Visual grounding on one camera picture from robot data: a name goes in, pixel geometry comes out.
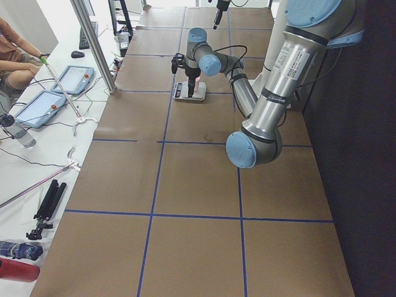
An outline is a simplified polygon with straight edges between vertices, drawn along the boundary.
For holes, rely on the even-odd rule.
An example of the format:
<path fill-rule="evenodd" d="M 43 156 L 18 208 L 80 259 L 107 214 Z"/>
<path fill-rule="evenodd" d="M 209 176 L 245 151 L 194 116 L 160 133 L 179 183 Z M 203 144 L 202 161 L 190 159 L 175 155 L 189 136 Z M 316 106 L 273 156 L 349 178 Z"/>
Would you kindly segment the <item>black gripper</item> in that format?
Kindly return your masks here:
<path fill-rule="evenodd" d="M 196 79 L 200 76 L 200 68 L 186 66 L 185 75 L 188 77 L 187 96 L 188 98 L 192 98 L 192 92 L 195 93 L 196 91 Z"/>

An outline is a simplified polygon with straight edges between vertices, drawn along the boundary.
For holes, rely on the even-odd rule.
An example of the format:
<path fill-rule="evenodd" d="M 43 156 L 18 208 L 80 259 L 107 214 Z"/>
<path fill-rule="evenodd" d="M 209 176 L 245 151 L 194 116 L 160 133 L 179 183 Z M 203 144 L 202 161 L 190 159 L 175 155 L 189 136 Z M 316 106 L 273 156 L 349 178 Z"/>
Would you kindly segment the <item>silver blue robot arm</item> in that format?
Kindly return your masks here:
<path fill-rule="evenodd" d="M 213 29 L 216 30 L 217 27 L 219 26 L 223 13 L 226 12 L 229 8 L 230 5 L 230 0 L 217 0 L 217 13 L 215 15 L 215 20 L 214 20 L 214 24 L 213 24 Z"/>
<path fill-rule="evenodd" d="M 257 78 L 256 93 L 240 58 L 214 51 L 203 28 L 188 33 L 186 53 L 173 69 L 181 67 L 193 93 L 201 74 L 219 73 L 228 79 L 237 106 L 244 116 L 238 131 L 226 140 L 230 161 L 252 168 L 274 161 L 282 151 L 278 122 L 302 87 L 314 57 L 322 50 L 359 43 L 364 33 L 366 1 L 282 1 L 270 37 L 268 63 Z"/>

